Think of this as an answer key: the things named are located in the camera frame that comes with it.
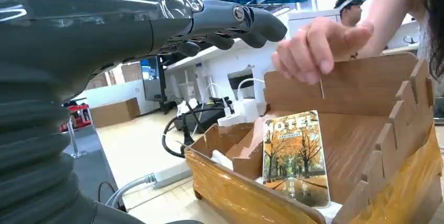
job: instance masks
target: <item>long dark hair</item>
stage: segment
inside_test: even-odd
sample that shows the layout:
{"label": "long dark hair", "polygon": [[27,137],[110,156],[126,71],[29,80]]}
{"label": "long dark hair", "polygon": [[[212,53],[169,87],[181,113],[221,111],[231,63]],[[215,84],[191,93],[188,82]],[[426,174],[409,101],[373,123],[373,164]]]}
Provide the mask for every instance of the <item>long dark hair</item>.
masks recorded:
{"label": "long dark hair", "polygon": [[439,79],[444,74],[444,0],[424,0],[429,16],[430,73]]}

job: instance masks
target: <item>wooden box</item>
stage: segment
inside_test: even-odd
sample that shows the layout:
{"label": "wooden box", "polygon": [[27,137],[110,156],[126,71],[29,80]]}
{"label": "wooden box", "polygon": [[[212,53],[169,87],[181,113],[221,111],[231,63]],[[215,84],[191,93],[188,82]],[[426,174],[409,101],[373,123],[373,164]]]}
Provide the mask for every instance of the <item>wooden box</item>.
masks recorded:
{"label": "wooden box", "polygon": [[[442,160],[428,77],[427,63],[410,53],[337,63],[315,86],[265,75],[268,113],[319,112],[331,200],[343,205],[333,223],[431,219],[442,201]],[[251,130],[252,124],[213,126],[193,148],[226,154]],[[317,210],[252,181],[262,175],[262,146],[252,150],[232,157],[235,172],[188,150],[196,196],[230,223],[325,223]]]}
{"label": "wooden box", "polygon": [[100,128],[131,121],[140,115],[140,109],[134,97],[120,103],[91,108],[91,115],[94,126]]}

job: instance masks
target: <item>book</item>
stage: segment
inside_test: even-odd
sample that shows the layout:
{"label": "book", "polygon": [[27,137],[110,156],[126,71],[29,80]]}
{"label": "book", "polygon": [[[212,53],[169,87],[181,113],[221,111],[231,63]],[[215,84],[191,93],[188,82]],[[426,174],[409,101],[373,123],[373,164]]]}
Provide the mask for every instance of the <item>book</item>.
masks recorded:
{"label": "book", "polygon": [[317,111],[267,120],[263,146],[266,187],[310,207],[330,205]]}

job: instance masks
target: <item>autumn trees on cover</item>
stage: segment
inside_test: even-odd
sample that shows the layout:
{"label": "autumn trees on cover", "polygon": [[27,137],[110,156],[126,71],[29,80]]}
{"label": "autumn trees on cover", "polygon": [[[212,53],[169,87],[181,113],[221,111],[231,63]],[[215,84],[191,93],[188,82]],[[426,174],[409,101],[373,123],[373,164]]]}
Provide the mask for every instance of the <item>autumn trees on cover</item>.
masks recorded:
{"label": "autumn trees on cover", "polygon": [[[264,177],[267,178],[264,182],[325,175],[317,114],[307,114],[309,116],[303,122],[289,118],[291,116],[266,122],[269,128],[265,132],[264,142]],[[273,123],[285,128],[273,130],[274,127],[270,127]]]}

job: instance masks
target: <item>table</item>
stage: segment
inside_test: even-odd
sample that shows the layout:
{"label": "table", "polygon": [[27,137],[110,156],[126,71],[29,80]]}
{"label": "table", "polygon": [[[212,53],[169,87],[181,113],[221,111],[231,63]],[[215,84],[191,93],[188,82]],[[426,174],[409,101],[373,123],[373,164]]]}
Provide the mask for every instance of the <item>table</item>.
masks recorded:
{"label": "table", "polygon": [[[184,162],[166,153],[160,143],[162,131],[174,115],[174,111],[167,115],[155,113],[97,129],[118,187],[155,169]],[[438,141],[444,146],[444,126],[438,126],[436,130]],[[173,129],[167,135],[167,143],[171,145],[170,148],[178,151],[180,146],[172,140],[181,138],[182,134]],[[205,200],[195,199],[192,178],[156,190],[141,185],[126,193],[123,199],[131,215],[149,224],[164,224],[180,219],[228,224]],[[442,223],[444,204],[441,204],[429,224]]]}

